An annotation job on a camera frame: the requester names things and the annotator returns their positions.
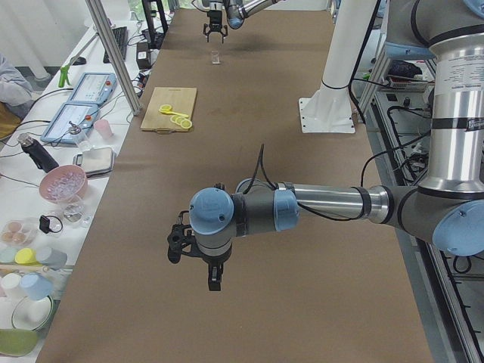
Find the light blue joint cap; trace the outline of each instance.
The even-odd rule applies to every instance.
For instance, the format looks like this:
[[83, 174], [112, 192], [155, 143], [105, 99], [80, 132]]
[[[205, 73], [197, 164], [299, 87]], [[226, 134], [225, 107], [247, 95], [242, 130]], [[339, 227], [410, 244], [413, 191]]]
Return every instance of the light blue joint cap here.
[[412, 45], [402, 45], [396, 43], [385, 43], [386, 56], [390, 59], [400, 61], [418, 61], [423, 59], [432, 59], [435, 54], [425, 47], [415, 47]]
[[464, 4], [478, 17], [484, 19], [484, 1], [483, 0], [463, 0]]
[[276, 231], [296, 227], [299, 221], [299, 207], [292, 191], [274, 192], [274, 224]]
[[225, 191], [205, 188], [191, 198], [190, 224], [199, 234], [220, 232], [232, 220], [234, 202]]
[[239, 29], [242, 24], [244, 24], [244, 21], [242, 19], [237, 19], [236, 17], [228, 19], [228, 25], [232, 29]]
[[473, 200], [452, 210], [433, 232], [433, 244], [456, 256], [484, 250], [484, 200]]

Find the white pillar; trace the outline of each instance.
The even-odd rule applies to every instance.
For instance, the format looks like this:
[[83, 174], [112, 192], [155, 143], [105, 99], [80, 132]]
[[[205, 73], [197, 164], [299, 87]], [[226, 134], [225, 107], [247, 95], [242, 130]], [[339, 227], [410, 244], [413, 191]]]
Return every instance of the white pillar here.
[[[331, 87], [349, 84], [366, 29], [378, 0], [343, 0], [323, 80]], [[331, 89], [321, 83], [312, 98], [300, 98], [302, 132], [353, 133], [352, 108], [348, 89]]]

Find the person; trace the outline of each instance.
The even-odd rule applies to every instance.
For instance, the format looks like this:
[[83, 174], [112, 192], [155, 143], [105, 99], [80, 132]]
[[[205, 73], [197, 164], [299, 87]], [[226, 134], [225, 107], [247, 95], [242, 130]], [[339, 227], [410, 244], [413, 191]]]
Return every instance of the person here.
[[0, 140], [11, 135], [32, 106], [32, 86], [0, 53]]

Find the white table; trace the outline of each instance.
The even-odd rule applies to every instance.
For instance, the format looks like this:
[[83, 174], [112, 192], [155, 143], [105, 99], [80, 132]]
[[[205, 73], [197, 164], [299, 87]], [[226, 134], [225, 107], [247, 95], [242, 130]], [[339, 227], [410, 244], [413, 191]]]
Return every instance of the white table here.
[[[133, 21], [117, 21], [116, 26], [127, 26], [129, 29], [129, 38], [134, 36], [138, 29], [146, 28], [145, 24], [138, 27], [137, 23]], [[65, 63], [67, 63], [68, 60], [75, 55], [93, 35], [94, 30], [91, 27], [79, 41], [79, 44], [73, 49]], [[132, 43], [136, 40], [141, 40], [141, 38], [133, 39]], [[87, 59], [87, 64], [83, 66], [72, 66], [70, 68], [69, 79], [71, 84], [75, 85], [84, 72], [114, 72], [111, 64], [104, 64], [102, 62], [103, 55], [104, 47], [101, 44], [101, 40], [97, 38], [82, 54], [82, 56]], [[132, 79], [134, 79], [139, 72], [135, 56], [136, 47], [129, 46], [126, 52], [126, 67]], [[57, 73], [52, 79], [44, 91], [44, 94], [58, 89], [58, 81], [59, 73]], [[72, 86], [66, 84], [65, 88], [72, 88]], [[107, 101], [109, 103], [102, 107], [99, 113], [102, 118], [106, 118], [109, 121], [114, 133], [113, 137], [105, 141], [94, 130], [89, 135], [89, 140], [95, 147], [111, 147], [117, 154], [121, 150], [129, 128], [129, 122], [132, 118], [131, 109], [129, 108], [126, 98], [121, 96], [117, 98], [117, 100], [115, 99], [122, 94], [121, 87], [118, 83]], [[70, 92], [65, 91], [56, 92], [42, 98], [34, 105], [24, 121], [35, 119], [51, 120], [60, 105], [67, 101], [69, 95]], [[20, 129], [14, 133], [8, 143], [16, 144], [17, 136], [22, 132], [32, 132], [40, 135], [43, 133], [46, 126], [46, 123], [28, 123], [25, 126], [21, 126]], [[59, 165], [71, 164], [74, 155], [80, 153], [80, 150], [75, 145], [66, 146], [65, 144], [60, 144], [58, 147], [46, 145], [45, 148], [53, 158], [56, 159]], [[14, 157], [3, 157], [5, 155], [17, 154], [21, 151], [20, 145], [17, 145], [16, 147], [3, 147], [0, 151], [0, 156], [2, 156], [2, 158], [0, 158], [0, 173], [11, 178], [38, 185], [45, 176], [45, 173], [36, 168], [35, 164], [27, 154], [22, 153]], [[104, 193], [104, 189], [107, 186], [108, 179], [109, 175], [88, 180], [88, 190], [83, 200], [92, 216], [95, 214]], [[2, 201], [0, 203], [0, 228], [3, 228], [3, 226], [12, 219], [30, 218], [38, 221], [40, 215], [46, 214], [56, 207], [54, 204], [49, 203], [40, 197], [38, 188], [17, 181], [11, 181], [3, 177], [0, 177], [0, 200]], [[63, 251], [68, 255], [67, 264], [75, 265], [87, 233], [88, 228], [83, 228], [80, 225], [73, 226], [64, 220], [64, 230], [59, 236], [54, 234], [43, 234], [41, 231], [38, 231], [36, 238], [29, 247], [35, 250], [43, 246], [50, 246], [56, 250]], [[0, 251], [6, 247], [6, 244], [0, 242]], [[5, 297], [0, 297], [0, 328], [12, 328], [11, 313], [17, 303], [18, 301], [12, 301]], [[35, 361], [42, 348], [42, 342], [43, 339], [41, 338], [40, 343], [29, 355], [21, 358], [0, 357], [0, 362], [23, 363]]]

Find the clear glass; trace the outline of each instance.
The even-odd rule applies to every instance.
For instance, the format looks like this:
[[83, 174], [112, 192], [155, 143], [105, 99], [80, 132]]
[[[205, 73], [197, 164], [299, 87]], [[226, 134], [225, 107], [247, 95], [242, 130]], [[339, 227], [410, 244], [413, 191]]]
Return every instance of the clear glass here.
[[212, 64], [220, 64], [220, 53], [219, 51], [212, 51]]
[[77, 130], [77, 131], [78, 132], [76, 134], [71, 134], [72, 135], [72, 139], [76, 143], [77, 147], [81, 151], [91, 150], [92, 149], [92, 144], [89, 141], [88, 136], [85, 134], [84, 130], [81, 129], [81, 128], [79, 128], [79, 130]]

